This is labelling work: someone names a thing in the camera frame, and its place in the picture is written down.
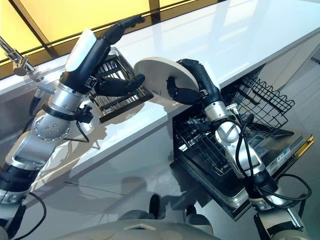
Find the black cable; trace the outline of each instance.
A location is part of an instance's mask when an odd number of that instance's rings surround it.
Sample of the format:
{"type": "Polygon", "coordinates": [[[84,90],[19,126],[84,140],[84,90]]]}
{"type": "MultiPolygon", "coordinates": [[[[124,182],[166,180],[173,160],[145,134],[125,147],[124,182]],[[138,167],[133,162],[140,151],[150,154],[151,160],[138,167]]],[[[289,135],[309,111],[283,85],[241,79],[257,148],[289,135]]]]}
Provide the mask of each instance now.
{"type": "MultiPolygon", "coordinates": [[[[238,144],[236,146],[236,151],[235,151],[235,160],[236,160],[236,164],[238,166],[238,168],[240,169],[240,171],[242,172],[242,174],[244,175],[245,178],[247,178],[247,174],[243,173],[243,168],[241,167],[240,165],[240,162],[239,162],[239,152],[240,152],[240,147],[241,147],[241,144],[242,144],[242,140],[244,139],[244,143],[245,143],[245,149],[246,149],[246,153],[247,153],[247,157],[248,157],[248,162],[249,162],[249,167],[250,167],[250,174],[251,176],[253,176],[253,165],[252,165],[252,161],[251,161],[251,155],[250,155],[250,150],[249,150],[249,145],[248,145],[248,141],[247,141],[247,138],[245,136],[245,129],[247,127],[247,124],[249,124],[250,122],[253,121],[253,115],[248,117],[246,119],[246,121],[244,122],[243,124],[243,127],[240,126],[240,129],[241,129],[241,132],[240,132],[240,135],[239,135],[239,140],[238,140],[238,144]]],[[[278,208],[278,209],[288,209],[288,208],[292,208],[294,207],[295,205],[297,205],[298,203],[301,203],[300,205],[300,210],[299,210],[299,215],[302,216],[302,213],[304,211],[304,208],[305,208],[305,204],[306,204],[306,200],[311,196],[312,194],[312,189],[311,187],[299,176],[296,176],[296,175],[293,175],[293,174],[282,174],[280,175],[280,177],[278,178],[277,180],[277,183],[279,181],[279,179],[281,179],[282,177],[292,177],[292,178],[295,178],[295,179],[298,179],[301,183],[303,183],[303,185],[307,188],[307,194],[302,194],[300,197],[289,197],[289,196],[284,196],[284,195],[281,195],[281,194],[277,194],[277,193],[274,193],[272,191],[269,191],[269,190],[266,190],[264,189],[263,187],[260,187],[258,185],[254,186],[255,187],[255,190],[260,194],[260,196],[272,207],[274,208],[278,208]],[[289,203],[287,204],[283,204],[283,205],[278,205],[278,204],[275,204],[273,203],[272,201],[270,201],[267,196],[264,194],[269,194],[269,195],[273,195],[279,199],[282,199],[282,200],[287,200],[287,201],[290,201],[289,203]]]]}
{"type": "Polygon", "coordinates": [[[22,130],[21,135],[24,134],[24,133],[27,131],[30,123],[32,123],[34,119],[35,119],[35,115],[32,116],[32,117],[26,122],[26,124],[24,125],[24,128],[23,128],[23,130],[22,130]]]}
{"type": "Polygon", "coordinates": [[[280,177],[278,179],[280,179],[282,177],[292,177],[292,178],[298,179],[308,189],[307,194],[302,194],[300,197],[289,197],[289,196],[283,196],[283,195],[274,193],[272,191],[266,190],[263,187],[260,187],[260,189],[262,190],[262,192],[265,192],[269,195],[273,195],[273,196],[276,196],[277,198],[280,198],[283,200],[289,200],[289,201],[299,201],[300,202],[300,201],[308,199],[311,196],[311,194],[312,194],[311,187],[301,177],[293,175],[293,174],[282,174],[282,175],[280,175],[280,177]]]}
{"type": "Polygon", "coordinates": [[[20,237],[17,237],[14,240],[21,240],[21,239],[24,239],[25,237],[29,236],[30,234],[32,234],[43,223],[43,221],[45,220],[45,218],[47,216],[47,207],[46,207],[44,201],[39,196],[34,194],[33,192],[29,192],[29,194],[39,201],[39,203],[41,204],[41,206],[43,208],[43,215],[42,215],[42,218],[40,219],[40,221],[28,233],[26,233],[20,237]]]}
{"type": "Polygon", "coordinates": [[[85,138],[85,140],[82,140],[82,139],[72,139],[72,138],[65,138],[65,140],[70,140],[70,141],[75,141],[75,142],[81,142],[81,143],[89,143],[90,140],[89,138],[87,137],[87,135],[84,133],[84,131],[82,130],[81,126],[80,126],[80,123],[78,121],[76,121],[76,126],[79,130],[79,132],[82,134],[82,136],[85,138]]]}
{"type": "Polygon", "coordinates": [[[299,208],[299,217],[302,218],[302,215],[304,214],[305,205],[307,200],[302,200],[299,208]]]}

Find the black strap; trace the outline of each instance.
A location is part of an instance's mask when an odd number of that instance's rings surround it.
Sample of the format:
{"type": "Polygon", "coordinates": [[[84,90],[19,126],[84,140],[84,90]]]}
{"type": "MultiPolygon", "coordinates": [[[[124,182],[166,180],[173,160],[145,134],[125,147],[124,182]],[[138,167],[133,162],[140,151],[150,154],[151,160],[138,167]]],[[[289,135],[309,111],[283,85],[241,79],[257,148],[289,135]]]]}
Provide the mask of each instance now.
{"type": "Polygon", "coordinates": [[[67,120],[67,121],[74,121],[76,120],[77,116],[74,115],[69,115],[57,110],[52,109],[48,104],[43,104],[42,109],[47,113],[50,114],[51,116],[54,116],[58,119],[63,119],[63,120],[67,120]]]}

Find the dishwasher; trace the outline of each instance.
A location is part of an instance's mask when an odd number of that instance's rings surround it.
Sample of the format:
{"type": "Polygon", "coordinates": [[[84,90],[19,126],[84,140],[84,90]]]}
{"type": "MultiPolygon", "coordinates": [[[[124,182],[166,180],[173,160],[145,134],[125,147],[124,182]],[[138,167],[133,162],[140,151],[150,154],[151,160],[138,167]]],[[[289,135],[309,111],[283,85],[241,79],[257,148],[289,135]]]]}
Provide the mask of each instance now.
{"type": "MultiPolygon", "coordinates": [[[[237,106],[242,119],[254,114],[248,126],[249,144],[275,179],[299,158],[299,151],[312,140],[309,134],[283,128],[285,114],[294,106],[249,73],[221,90],[226,106],[237,106]]],[[[200,105],[173,118],[174,159],[200,182],[211,197],[236,221],[250,208],[248,194],[233,172],[224,149],[211,131],[211,122],[200,105]]]]}

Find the gray floor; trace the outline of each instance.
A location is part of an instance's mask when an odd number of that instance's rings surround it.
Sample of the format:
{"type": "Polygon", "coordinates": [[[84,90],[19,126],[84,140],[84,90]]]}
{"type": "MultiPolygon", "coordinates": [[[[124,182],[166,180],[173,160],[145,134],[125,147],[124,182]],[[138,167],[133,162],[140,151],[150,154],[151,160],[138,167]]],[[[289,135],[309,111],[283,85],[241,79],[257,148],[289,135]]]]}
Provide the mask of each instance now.
{"type": "MultiPolygon", "coordinates": [[[[312,196],[307,201],[303,221],[309,234],[320,240],[320,65],[309,61],[292,79],[282,92],[289,99],[295,100],[295,106],[288,112],[287,127],[314,135],[314,145],[288,171],[305,179],[312,187],[312,196]]],[[[296,196],[304,191],[303,186],[289,179],[281,180],[286,194],[296,196]]],[[[259,239],[251,208],[237,222],[234,222],[212,200],[203,187],[190,177],[178,164],[159,173],[133,194],[127,195],[115,205],[106,209],[87,226],[115,221],[119,216],[132,209],[148,210],[148,199],[153,193],[162,198],[162,210],[166,214],[162,218],[181,222],[184,220],[184,209],[190,204],[196,206],[197,212],[205,215],[214,228],[215,236],[224,240],[257,240],[259,239]]]]}

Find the silver cylinder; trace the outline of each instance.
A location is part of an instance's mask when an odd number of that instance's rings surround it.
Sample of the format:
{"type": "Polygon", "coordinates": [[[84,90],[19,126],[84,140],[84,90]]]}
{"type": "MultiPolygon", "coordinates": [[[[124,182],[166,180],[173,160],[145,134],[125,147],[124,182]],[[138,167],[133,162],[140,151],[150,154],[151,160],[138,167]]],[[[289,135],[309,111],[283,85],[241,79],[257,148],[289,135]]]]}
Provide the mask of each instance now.
{"type": "Polygon", "coordinates": [[[59,83],[54,95],[49,99],[48,105],[57,111],[74,115],[86,95],[59,83]]]}
{"type": "Polygon", "coordinates": [[[204,111],[211,122],[230,115],[230,112],[227,110],[225,104],[222,101],[211,103],[210,105],[205,107],[204,111]]]}

